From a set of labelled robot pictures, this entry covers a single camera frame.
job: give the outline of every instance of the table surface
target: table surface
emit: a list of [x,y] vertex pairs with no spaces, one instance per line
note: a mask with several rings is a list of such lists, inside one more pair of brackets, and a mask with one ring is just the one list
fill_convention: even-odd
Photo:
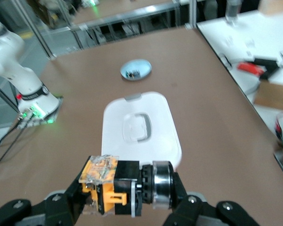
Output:
[[[228,70],[253,103],[256,92],[251,90],[259,85],[259,79],[236,67],[238,62],[253,60],[254,57],[276,59],[279,65],[283,65],[280,55],[283,53],[283,13],[268,16],[251,11],[240,14],[236,26],[229,26],[224,18],[201,22],[197,26],[221,61],[227,65],[223,58],[225,55],[233,63],[233,67]],[[283,85],[283,68],[269,81]],[[260,105],[254,107],[270,130],[274,131],[276,116],[283,110]]]
[[[129,60],[152,64],[141,81],[119,72]],[[238,202],[259,224],[283,226],[283,173],[276,138],[197,30],[170,29],[59,56],[41,76],[63,95],[57,121],[26,129],[0,164],[0,206],[16,198],[39,203],[66,189],[89,155],[100,155],[103,112],[112,100],[156,91],[169,104],[187,191],[211,205]],[[18,131],[0,147],[0,156]],[[169,211],[143,205],[142,216],[83,215],[77,225],[161,225]]]
[[89,21],[102,19],[130,12],[139,8],[172,2],[171,0],[100,0],[95,7],[79,8],[74,24],[83,24]]

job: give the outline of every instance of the white table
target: white table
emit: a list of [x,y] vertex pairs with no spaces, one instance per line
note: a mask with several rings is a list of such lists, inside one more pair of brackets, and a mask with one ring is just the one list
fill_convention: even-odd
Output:
[[[253,103],[259,79],[246,72],[238,71],[236,66],[243,60],[257,58],[276,58],[278,64],[283,64],[280,52],[283,53],[283,13],[265,16],[259,11],[251,11],[239,15],[236,26],[229,26],[224,18],[205,21],[197,24],[207,42],[220,57],[225,66],[226,59],[233,67],[228,67],[233,79]],[[271,83],[283,85],[283,68],[270,79]],[[279,109],[254,105],[265,124],[274,132],[275,120]],[[283,118],[280,121],[283,129]]]

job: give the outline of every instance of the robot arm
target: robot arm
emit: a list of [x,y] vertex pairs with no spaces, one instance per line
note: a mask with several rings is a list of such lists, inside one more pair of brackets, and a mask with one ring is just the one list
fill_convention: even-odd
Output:
[[172,209],[163,226],[258,226],[237,203],[210,206],[188,195],[170,162],[154,161],[139,169],[138,161],[91,156],[70,187],[31,206],[13,200],[0,208],[0,226],[73,226],[80,214],[140,216],[142,204]]
[[22,67],[18,62],[24,45],[21,37],[0,23],[0,77],[7,79],[20,92],[20,115],[34,112],[37,118],[44,119],[57,109],[59,101],[33,70]]

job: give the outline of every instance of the green light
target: green light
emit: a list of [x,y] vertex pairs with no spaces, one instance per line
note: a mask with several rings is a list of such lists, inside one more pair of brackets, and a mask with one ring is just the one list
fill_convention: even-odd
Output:
[[48,119],[48,120],[47,120],[47,123],[48,123],[48,124],[51,124],[51,123],[53,123],[53,122],[54,122],[54,121],[53,121],[52,119]]

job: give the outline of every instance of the red object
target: red object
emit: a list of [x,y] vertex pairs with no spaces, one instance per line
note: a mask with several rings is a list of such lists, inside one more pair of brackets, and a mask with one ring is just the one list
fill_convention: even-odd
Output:
[[254,74],[255,76],[258,76],[258,77],[264,73],[264,70],[261,67],[259,67],[258,65],[254,65],[252,63],[248,63],[248,62],[239,63],[237,68],[239,70],[252,73],[252,74]]
[[21,100],[21,98],[22,98],[22,94],[20,94],[20,93],[19,93],[19,94],[17,94],[17,95],[16,95],[16,98],[17,98],[17,100]]

